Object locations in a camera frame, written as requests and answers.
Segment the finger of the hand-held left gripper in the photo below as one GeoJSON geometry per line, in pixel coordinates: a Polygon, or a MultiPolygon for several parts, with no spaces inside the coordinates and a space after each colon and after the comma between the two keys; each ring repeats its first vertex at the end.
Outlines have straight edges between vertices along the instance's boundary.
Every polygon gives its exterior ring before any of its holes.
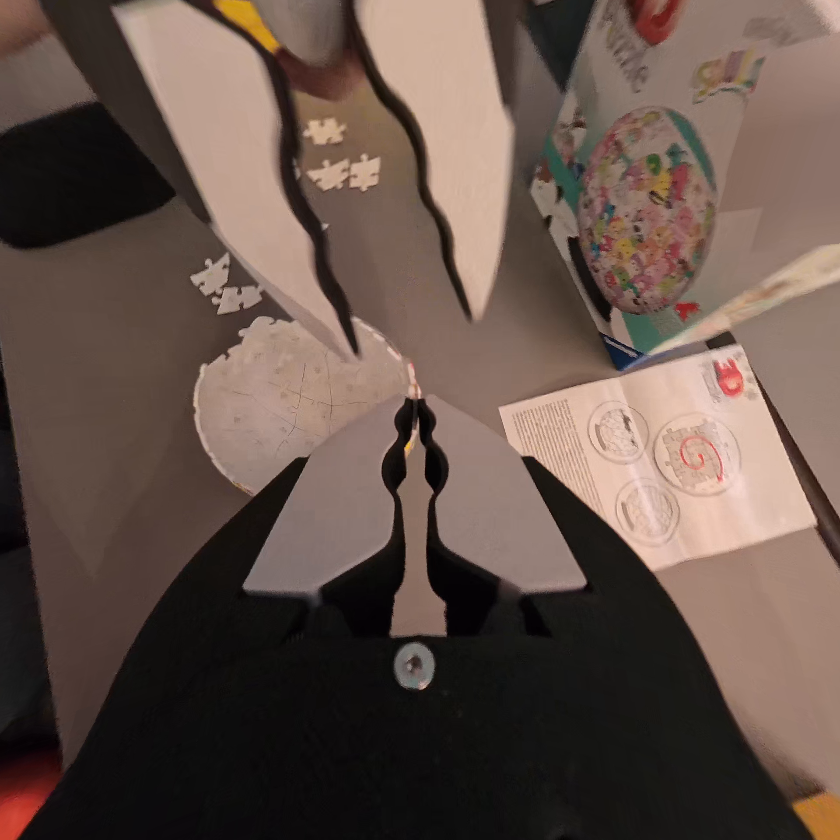
{"type": "Polygon", "coordinates": [[[217,238],[286,314],[340,357],[358,355],[327,235],[296,175],[297,114],[273,55],[197,2],[127,2],[112,15],[217,238]]]}
{"type": "Polygon", "coordinates": [[[374,93],[412,144],[458,302],[481,320],[507,229],[514,142],[485,4],[352,2],[351,34],[374,93]]]}

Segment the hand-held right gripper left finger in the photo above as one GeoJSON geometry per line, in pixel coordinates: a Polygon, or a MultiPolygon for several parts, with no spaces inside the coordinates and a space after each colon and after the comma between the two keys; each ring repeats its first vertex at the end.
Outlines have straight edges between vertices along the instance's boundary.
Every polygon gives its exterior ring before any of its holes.
{"type": "Polygon", "coordinates": [[[337,608],[354,634],[388,634],[404,580],[398,488],[413,399],[393,397],[308,457],[244,582],[250,595],[337,608]]]}

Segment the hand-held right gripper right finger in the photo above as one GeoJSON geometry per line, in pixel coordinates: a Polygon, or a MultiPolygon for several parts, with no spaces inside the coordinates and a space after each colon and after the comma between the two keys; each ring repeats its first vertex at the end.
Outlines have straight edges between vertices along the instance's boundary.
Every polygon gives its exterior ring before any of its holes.
{"type": "Polygon", "coordinates": [[[498,603],[581,592],[586,578],[515,448],[437,396],[420,402],[427,578],[448,634],[478,634],[498,603]]]}

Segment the partly built puzzle ball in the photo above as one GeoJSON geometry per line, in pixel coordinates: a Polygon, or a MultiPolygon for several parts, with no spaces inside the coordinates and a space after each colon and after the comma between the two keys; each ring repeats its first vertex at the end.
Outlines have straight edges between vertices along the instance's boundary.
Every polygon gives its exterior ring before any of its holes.
{"type": "Polygon", "coordinates": [[[414,364],[353,319],[361,355],[343,360],[297,321],[259,316],[204,364],[193,389],[197,435],[217,471],[249,496],[373,407],[417,396],[414,364]]]}

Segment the white puzzle pieces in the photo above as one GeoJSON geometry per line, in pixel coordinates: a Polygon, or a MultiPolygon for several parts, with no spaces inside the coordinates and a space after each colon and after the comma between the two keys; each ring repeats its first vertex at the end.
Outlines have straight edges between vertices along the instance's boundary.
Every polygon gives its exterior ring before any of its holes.
{"type": "MultiPolygon", "coordinates": [[[[302,138],[319,148],[341,145],[347,128],[346,123],[333,116],[310,119],[306,121],[302,138]]],[[[306,176],[323,193],[344,187],[366,193],[378,186],[381,171],[381,156],[363,152],[355,161],[348,157],[334,161],[323,159],[319,166],[309,166],[306,176]]],[[[263,298],[263,290],[257,283],[238,287],[229,284],[231,263],[229,253],[217,260],[205,259],[204,268],[190,276],[194,288],[210,300],[218,316],[247,310],[263,298]]]]}

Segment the person's left forearm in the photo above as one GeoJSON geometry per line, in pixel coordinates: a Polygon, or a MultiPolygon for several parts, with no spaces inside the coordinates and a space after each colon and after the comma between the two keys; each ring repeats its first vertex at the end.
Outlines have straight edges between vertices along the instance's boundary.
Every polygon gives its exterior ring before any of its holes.
{"type": "Polygon", "coordinates": [[[1,1],[1,59],[53,34],[39,1],[1,1]]]}

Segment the printed puzzle box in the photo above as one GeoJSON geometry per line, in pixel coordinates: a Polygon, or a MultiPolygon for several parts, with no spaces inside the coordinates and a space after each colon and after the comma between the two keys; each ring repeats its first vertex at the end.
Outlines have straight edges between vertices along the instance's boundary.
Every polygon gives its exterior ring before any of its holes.
{"type": "Polygon", "coordinates": [[[838,2],[589,2],[531,195],[617,371],[838,283],[838,2]]]}

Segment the person's left hand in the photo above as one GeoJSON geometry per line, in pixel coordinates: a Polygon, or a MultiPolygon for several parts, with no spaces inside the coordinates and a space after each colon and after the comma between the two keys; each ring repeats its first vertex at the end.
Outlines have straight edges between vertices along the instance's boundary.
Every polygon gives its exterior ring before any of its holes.
{"type": "Polygon", "coordinates": [[[366,78],[353,49],[343,50],[324,66],[308,64],[283,48],[275,53],[275,60],[292,89],[330,102],[348,98],[366,78]]]}

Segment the black cushioned pad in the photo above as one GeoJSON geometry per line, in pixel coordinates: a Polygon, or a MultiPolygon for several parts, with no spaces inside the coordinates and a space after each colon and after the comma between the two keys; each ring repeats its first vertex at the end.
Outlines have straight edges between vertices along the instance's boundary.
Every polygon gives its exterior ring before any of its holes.
{"type": "Polygon", "coordinates": [[[97,102],[1,137],[1,240],[40,249],[163,207],[175,190],[97,102]]]}

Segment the yellow plastic bin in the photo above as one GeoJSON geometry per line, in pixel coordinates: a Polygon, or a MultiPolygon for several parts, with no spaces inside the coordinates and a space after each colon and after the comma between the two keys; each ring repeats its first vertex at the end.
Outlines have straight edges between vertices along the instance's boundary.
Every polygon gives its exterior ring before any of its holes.
{"type": "Polygon", "coordinates": [[[256,6],[249,1],[213,1],[213,7],[237,30],[251,37],[271,55],[281,44],[264,23],[256,6]]]}

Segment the folded instruction leaflet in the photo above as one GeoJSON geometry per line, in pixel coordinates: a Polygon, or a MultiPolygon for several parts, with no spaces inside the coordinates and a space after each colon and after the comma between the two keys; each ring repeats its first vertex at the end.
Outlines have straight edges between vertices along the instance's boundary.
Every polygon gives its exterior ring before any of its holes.
{"type": "Polygon", "coordinates": [[[738,344],[502,406],[507,441],[652,571],[815,526],[738,344]]]}

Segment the orange cloth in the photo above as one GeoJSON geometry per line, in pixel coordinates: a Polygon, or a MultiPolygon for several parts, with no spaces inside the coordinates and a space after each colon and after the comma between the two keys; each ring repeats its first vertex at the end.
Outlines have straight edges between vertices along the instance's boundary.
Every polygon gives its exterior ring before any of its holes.
{"type": "Polygon", "coordinates": [[[17,839],[62,776],[58,749],[10,754],[1,761],[1,838],[17,839]]]}

